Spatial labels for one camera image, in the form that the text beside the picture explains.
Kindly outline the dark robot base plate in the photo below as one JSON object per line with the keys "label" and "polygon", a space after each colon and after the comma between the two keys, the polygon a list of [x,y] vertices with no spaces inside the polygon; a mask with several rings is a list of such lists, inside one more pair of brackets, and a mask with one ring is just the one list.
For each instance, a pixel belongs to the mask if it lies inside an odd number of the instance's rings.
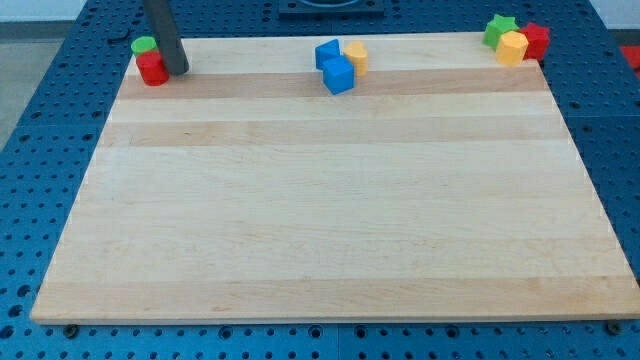
{"label": "dark robot base plate", "polygon": [[361,16],[384,14],[383,0],[279,0],[280,19],[308,19],[320,16]]}

